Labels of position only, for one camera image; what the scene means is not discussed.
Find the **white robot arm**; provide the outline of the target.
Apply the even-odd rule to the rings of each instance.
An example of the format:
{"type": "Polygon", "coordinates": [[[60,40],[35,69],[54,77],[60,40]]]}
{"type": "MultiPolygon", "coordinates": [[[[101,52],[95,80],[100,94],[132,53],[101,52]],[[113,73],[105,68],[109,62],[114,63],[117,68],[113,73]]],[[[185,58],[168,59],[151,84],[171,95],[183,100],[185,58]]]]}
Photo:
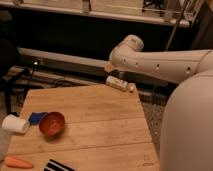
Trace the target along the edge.
{"type": "Polygon", "coordinates": [[[128,35],[109,55],[105,70],[135,72],[177,87],[162,119],[160,171],[213,171],[213,49],[145,52],[128,35]]]}

